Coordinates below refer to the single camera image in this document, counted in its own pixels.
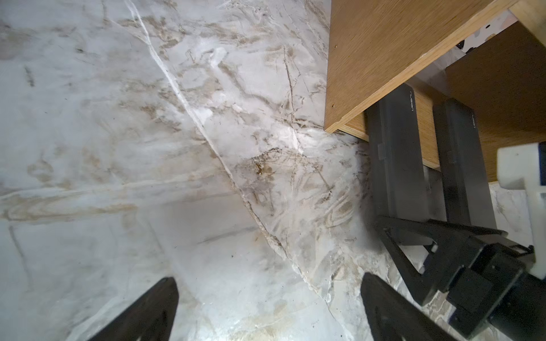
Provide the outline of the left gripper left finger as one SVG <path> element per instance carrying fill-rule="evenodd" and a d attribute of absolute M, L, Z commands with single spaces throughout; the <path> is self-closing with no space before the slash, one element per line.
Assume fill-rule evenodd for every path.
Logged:
<path fill-rule="evenodd" d="M 178 304 L 179 291 L 175 278 L 162 278 L 92 336 L 91 341 L 168 340 Z"/>

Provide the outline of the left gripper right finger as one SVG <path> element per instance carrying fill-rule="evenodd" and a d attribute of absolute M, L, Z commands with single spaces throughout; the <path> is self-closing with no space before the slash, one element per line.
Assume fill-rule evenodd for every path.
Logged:
<path fill-rule="evenodd" d="M 374 340 L 454 339 L 375 274 L 364 274 L 361 297 Z"/>

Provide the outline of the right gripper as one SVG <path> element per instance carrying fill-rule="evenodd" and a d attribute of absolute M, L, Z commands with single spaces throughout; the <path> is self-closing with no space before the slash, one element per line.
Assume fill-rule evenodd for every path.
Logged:
<path fill-rule="evenodd" d="M 545 280 L 528 271 L 532 247 L 486 246 L 483 236 L 507 233 L 439 220 L 378 216 L 374 227 L 417 304 L 449 291 L 449 325 L 466 339 L 489 326 L 512 340 L 545 339 Z"/>

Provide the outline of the black pencil case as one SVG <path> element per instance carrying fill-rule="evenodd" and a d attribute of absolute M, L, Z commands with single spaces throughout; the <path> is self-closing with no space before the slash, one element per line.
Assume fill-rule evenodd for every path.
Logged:
<path fill-rule="evenodd" d="M 474 111 L 448 99 L 433 107 L 447 221 L 496 229 Z"/>
<path fill-rule="evenodd" d="M 415 93 L 403 84 L 369 107 L 367 130 L 375 221 L 430 218 Z"/>

